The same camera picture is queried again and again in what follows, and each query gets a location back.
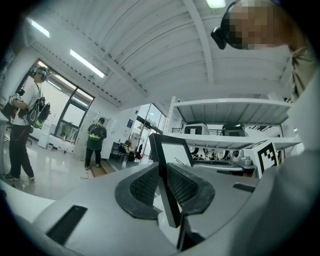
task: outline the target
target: sneaker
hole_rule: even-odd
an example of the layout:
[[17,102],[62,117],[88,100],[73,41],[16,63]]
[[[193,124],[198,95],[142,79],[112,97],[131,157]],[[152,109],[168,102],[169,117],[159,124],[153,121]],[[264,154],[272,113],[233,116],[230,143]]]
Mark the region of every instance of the sneaker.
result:
[[8,173],[8,174],[5,175],[5,179],[6,179],[8,182],[13,182],[13,181],[18,181],[18,180],[20,180],[20,177],[15,178],[15,177],[13,177],[10,173]]

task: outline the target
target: person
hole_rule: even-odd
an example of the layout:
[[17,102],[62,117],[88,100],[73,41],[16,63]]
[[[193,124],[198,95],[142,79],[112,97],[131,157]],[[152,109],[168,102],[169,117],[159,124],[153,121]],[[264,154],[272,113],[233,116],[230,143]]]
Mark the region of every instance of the person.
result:
[[104,123],[105,119],[101,117],[98,123],[91,124],[87,130],[89,137],[86,142],[86,170],[89,170],[89,164],[93,152],[95,153],[95,166],[100,167],[102,144],[103,140],[107,137],[107,130],[104,128]]
[[309,41],[281,0],[237,0],[221,23],[229,39],[248,49],[288,46],[292,63],[292,100],[304,92],[316,73]]
[[27,174],[30,181],[35,180],[34,171],[31,167],[27,153],[26,143],[31,131],[31,124],[28,121],[28,110],[32,109],[37,99],[41,97],[39,85],[47,75],[45,67],[39,67],[33,77],[33,84],[27,88],[20,99],[10,98],[10,103],[18,108],[18,111],[12,122],[13,126],[10,133],[9,157],[11,163],[10,173],[5,176],[7,181],[20,179],[21,166]]

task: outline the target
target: backpack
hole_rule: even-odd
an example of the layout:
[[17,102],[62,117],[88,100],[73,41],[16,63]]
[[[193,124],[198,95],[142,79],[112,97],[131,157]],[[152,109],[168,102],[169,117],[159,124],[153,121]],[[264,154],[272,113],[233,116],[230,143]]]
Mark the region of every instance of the backpack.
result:
[[128,161],[133,162],[135,160],[135,153],[132,151],[129,152]]
[[39,86],[39,98],[36,100],[33,107],[27,112],[27,120],[34,128],[41,128],[50,114],[50,103],[46,104],[46,98],[41,96]]
[[89,133],[89,138],[93,141],[100,141],[103,135],[102,128],[103,126],[95,124]]

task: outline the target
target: fluorescent light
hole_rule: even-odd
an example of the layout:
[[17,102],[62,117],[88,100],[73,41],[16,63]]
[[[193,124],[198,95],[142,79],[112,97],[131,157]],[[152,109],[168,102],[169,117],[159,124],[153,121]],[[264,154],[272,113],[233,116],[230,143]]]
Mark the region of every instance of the fluorescent light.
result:
[[67,86],[71,87],[73,90],[77,89],[77,87],[75,87],[72,83],[68,82],[66,79],[64,79],[60,75],[54,74],[54,76],[58,78],[60,81],[64,82]]
[[56,86],[53,82],[48,81],[50,84],[52,84],[55,88],[59,89],[61,91],[61,88],[59,86]]
[[94,99],[93,97],[89,96],[88,94],[86,94],[84,91],[82,91],[80,89],[76,90],[76,92],[82,94],[83,96],[88,98],[90,101],[92,101]]
[[34,26],[37,30],[45,34],[48,38],[50,37],[50,33],[48,30],[46,30],[44,27],[40,26],[38,23],[36,23],[34,20],[31,19],[31,25]]
[[45,67],[46,69],[48,68],[47,65],[45,65],[44,63],[42,63],[41,61],[38,61],[38,65],[41,67]]
[[94,65],[92,65],[90,62],[82,58],[79,54],[74,52],[73,50],[70,50],[71,56],[75,57],[78,61],[80,61],[82,64],[87,66],[89,69],[91,69],[93,72],[95,72],[99,77],[103,78],[105,75],[102,73],[99,69],[97,69]]
[[88,105],[84,102],[82,102],[80,99],[77,99],[75,97],[72,97],[72,99],[76,100],[77,102],[81,103],[82,105],[85,105],[86,107],[88,107]]
[[206,0],[206,3],[208,4],[208,6],[211,9],[226,7],[226,1],[225,0]]

